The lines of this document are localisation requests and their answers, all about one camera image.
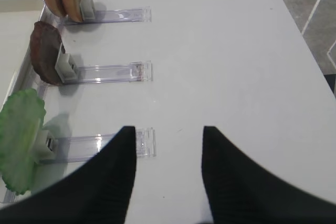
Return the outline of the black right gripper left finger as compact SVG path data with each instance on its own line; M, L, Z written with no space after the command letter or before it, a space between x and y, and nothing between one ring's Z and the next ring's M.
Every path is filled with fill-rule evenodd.
M124 223L137 168L136 131L124 126L66 178L1 210L1 223Z

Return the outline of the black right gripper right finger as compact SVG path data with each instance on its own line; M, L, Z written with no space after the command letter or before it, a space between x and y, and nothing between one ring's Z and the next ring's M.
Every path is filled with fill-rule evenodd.
M202 179L214 223L335 223L335 204L264 169L214 126L203 129Z

